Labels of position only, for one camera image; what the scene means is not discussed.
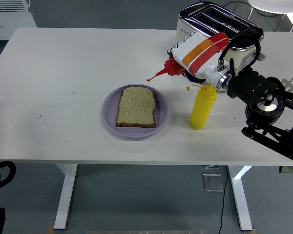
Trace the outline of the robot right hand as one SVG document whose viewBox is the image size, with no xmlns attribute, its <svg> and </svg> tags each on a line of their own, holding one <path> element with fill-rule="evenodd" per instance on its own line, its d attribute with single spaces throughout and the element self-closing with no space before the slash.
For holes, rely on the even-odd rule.
<svg viewBox="0 0 293 234">
<path fill-rule="evenodd" d="M 215 85 L 215 79 L 223 75 L 217 70 L 218 59 L 229 42 L 223 32 L 208 38 L 199 32 L 192 32 L 167 52 L 192 76 Z"/>
</svg>

